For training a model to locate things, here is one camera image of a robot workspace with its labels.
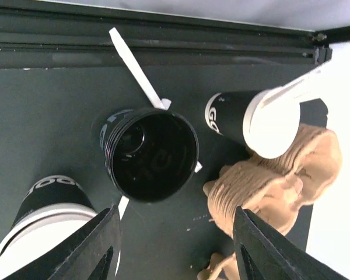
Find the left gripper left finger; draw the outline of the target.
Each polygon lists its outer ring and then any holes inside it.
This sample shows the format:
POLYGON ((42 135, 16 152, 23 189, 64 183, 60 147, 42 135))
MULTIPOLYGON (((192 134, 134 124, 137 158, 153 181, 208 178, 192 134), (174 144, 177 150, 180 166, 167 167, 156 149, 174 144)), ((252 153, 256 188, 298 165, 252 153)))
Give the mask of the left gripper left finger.
POLYGON ((112 205, 6 279, 115 279, 121 236, 118 206, 112 205))

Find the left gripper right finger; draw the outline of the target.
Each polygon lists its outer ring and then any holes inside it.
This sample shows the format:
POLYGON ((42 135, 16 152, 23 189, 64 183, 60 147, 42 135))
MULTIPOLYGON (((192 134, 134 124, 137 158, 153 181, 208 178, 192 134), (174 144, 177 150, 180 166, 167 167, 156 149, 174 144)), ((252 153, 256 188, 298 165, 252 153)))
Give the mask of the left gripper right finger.
POLYGON ((234 250, 241 279, 341 279, 248 209, 236 208, 234 250))

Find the stacked brown pulp cup carriers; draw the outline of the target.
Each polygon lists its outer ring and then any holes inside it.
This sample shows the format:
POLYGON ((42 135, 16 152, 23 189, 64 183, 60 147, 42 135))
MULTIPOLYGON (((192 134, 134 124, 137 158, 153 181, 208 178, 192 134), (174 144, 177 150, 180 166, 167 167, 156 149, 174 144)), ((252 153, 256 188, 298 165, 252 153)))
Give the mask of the stacked brown pulp cup carriers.
POLYGON ((249 160, 221 168, 204 184, 209 213, 219 229, 233 236, 235 209, 249 209, 283 235, 294 226, 299 209, 311 205, 332 185, 342 166, 334 131, 300 124, 294 142, 280 157, 249 160))

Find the black paper cup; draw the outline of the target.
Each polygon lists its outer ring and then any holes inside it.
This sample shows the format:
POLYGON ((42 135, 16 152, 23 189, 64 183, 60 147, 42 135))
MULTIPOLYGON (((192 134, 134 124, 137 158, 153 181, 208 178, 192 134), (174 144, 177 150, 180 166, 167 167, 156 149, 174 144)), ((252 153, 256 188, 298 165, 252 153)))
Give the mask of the black paper cup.
POLYGON ((107 174, 129 200, 154 203, 168 199, 195 173, 199 142, 182 115, 147 107, 121 110, 100 130, 107 174))

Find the paper cup holding stirrers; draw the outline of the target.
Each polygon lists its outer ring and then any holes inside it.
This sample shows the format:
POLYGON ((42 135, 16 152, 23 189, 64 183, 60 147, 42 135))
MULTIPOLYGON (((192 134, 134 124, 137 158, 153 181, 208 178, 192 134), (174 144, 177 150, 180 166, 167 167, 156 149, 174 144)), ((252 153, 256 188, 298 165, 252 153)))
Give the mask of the paper cup holding stirrers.
POLYGON ((270 90, 222 92, 205 107, 205 121, 217 134, 245 145, 265 159, 283 155, 294 142, 300 124, 296 101, 266 106, 270 90))

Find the white wrapped straw on table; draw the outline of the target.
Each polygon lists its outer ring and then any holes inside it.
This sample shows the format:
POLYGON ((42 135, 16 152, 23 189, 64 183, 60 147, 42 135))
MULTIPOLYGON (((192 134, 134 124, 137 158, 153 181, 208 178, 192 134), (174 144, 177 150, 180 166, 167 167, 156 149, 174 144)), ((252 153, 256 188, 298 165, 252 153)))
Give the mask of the white wrapped straw on table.
POLYGON ((161 99, 158 96, 149 79, 146 77, 141 66, 139 65, 138 61, 134 57, 132 51, 124 39, 121 37, 118 30, 115 27, 110 29, 109 35, 118 55, 123 60, 129 71, 132 73, 133 77, 137 81, 144 94, 147 96, 152 106, 158 109, 168 110, 172 102, 169 99, 161 99))

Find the bundle of white wrapped straws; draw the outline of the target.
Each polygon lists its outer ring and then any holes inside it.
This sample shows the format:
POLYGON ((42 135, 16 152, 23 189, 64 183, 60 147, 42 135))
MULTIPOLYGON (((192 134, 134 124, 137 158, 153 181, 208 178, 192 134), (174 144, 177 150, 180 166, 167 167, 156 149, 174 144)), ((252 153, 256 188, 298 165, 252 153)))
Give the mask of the bundle of white wrapped straws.
POLYGON ((269 91, 261 108, 286 103, 306 102, 319 97, 317 92, 322 87, 334 86, 339 79, 350 82, 350 62, 338 59, 327 61, 289 83, 269 91))

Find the black aluminium frame rail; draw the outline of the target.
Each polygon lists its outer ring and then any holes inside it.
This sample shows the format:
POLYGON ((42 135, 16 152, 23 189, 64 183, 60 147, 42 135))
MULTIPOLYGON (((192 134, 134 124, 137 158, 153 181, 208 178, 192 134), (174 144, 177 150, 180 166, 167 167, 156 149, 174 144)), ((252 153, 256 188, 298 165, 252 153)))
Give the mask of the black aluminium frame rail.
POLYGON ((116 28, 151 65, 318 65, 350 26, 294 30, 44 1, 0 1, 0 68, 112 67, 116 28))

